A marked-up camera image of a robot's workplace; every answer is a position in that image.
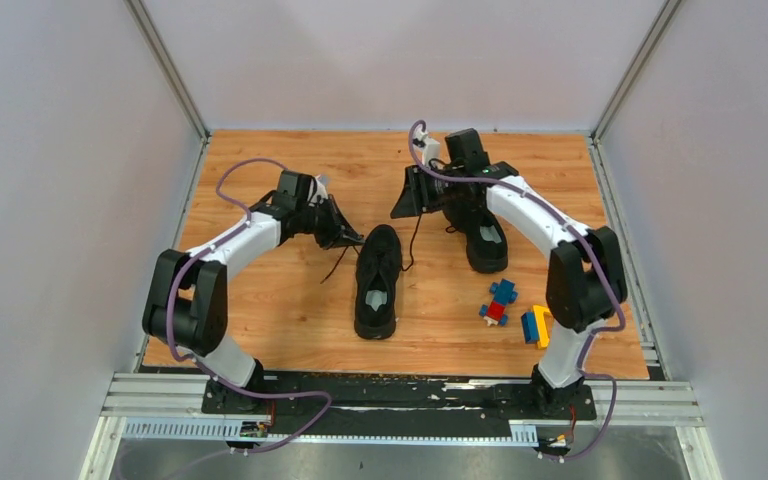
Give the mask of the black shoe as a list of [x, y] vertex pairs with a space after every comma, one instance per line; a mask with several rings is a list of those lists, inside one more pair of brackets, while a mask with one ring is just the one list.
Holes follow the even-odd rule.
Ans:
[[401, 240], [389, 224], [375, 226], [356, 251], [354, 330], [365, 340], [391, 337], [397, 327], [397, 282], [413, 267], [402, 263]]
[[446, 203], [443, 214], [451, 232], [465, 236], [465, 252], [472, 270], [493, 274], [508, 266], [508, 243], [497, 218], [485, 207], [465, 200]]

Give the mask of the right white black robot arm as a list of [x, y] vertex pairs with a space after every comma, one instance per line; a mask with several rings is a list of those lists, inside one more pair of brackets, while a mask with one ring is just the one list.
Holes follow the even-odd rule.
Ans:
[[[591, 228], [575, 220], [509, 164], [491, 163], [474, 129], [449, 134], [440, 143], [418, 120], [409, 129], [408, 143], [413, 163], [405, 169], [392, 218], [429, 214], [463, 200], [511, 224], [546, 258], [546, 304], [554, 325], [536, 366], [542, 382], [530, 393], [537, 413], [558, 416], [571, 403], [568, 387], [585, 375], [595, 336], [625, 327], [621, 305], [628, 287], [617, 234], [608, 226]], [[611, 317], [618, 319], [613, 327], [607, 324]]]

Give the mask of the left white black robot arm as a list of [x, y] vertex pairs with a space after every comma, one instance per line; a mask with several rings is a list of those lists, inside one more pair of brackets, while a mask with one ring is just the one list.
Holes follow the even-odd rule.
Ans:
[[322, 179], [285, 170], [276, 189], [228, 230], [189, 251], [167, 249], [155, 263], [143, 331], [229, 385], [228, 400], [243, 413], [258, 411], [267, 389], [255, 379], [260, 363], [228, 332], [228, 286], [259, 256], [297, 235], [313, 236], [324, 250], [364, 242]]

